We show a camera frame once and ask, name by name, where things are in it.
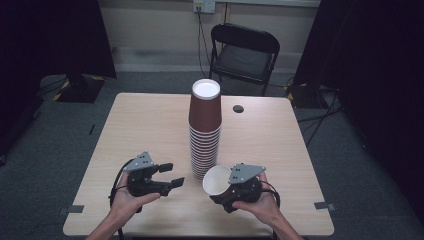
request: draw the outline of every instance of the chair seat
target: chair seat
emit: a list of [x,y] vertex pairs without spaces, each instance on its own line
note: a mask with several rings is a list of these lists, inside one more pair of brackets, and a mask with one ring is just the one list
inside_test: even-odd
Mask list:
[[271,60],[272,54],[227,44],[215,62],[215,70],[239,76],[249,76],[251,80],[255,81],[266,81]]

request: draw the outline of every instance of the stack of cups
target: stack of cups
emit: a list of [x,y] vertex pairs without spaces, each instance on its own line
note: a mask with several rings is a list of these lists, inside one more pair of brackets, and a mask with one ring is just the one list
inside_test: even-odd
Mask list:
[[217,82],[201,79],[193,84],[188,122],[191,167],[194,177],[202,180],[218,158],[222,115]]

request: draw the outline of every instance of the gray carpet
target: gray carpet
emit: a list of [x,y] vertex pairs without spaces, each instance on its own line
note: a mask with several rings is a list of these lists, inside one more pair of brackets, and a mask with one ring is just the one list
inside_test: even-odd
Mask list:
[[[46,77],[42,86],[62,77]],[[284,85],[290,77],[273,74],[271,84]],[[115,96],[120,92],[190,93],[200,78],[201,72],[118,73],[117,80],[106,81],[93,104],[54,102],[56,91],[43,95],[38,117],[0,168],[0,239],[81,239],[63,234],[66,216],[59,211],[72,205]],[[258,96],[261,92],[260,86],[226,79],[222,88],[223,94]],[[276,86],[270,86],[266,94],[284,95]],[[295,109],[295,113],[304,119],[325,110]],[[311,123],[300,124],[305,142],[314,130],[308,128]],[[339,112],[324,120],[308,146],[324,197],[337,207],[331,212],[335,233],[309,238],[424,239],[423,226],[406,199],[363,150],[355,131]]]

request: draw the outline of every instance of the chair backrest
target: chair backrest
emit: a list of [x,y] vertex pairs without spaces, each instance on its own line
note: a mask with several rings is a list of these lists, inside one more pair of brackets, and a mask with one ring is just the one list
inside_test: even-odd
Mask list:
[[231,23],[213,27],[211,37],[214,45],[217,41],[259,52],[277,55],[280,52],[280,43],[272,34]]

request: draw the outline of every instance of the white wall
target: white wall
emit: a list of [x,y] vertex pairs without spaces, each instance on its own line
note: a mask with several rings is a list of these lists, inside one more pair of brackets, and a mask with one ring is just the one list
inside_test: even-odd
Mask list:
[[[109,42],[113,47],[131,47],[141,59],[163,59],[164,64],[198,65],[197,14],[191,1],[100,0]],[[316,7],[267,6],[216,3],[215,14],[202,14],[208,49],[210,31],[224,21],[262,29],[280,42],[276,71],[294,72],[300,60]],[[206,62],[201,40],[202,61]]]

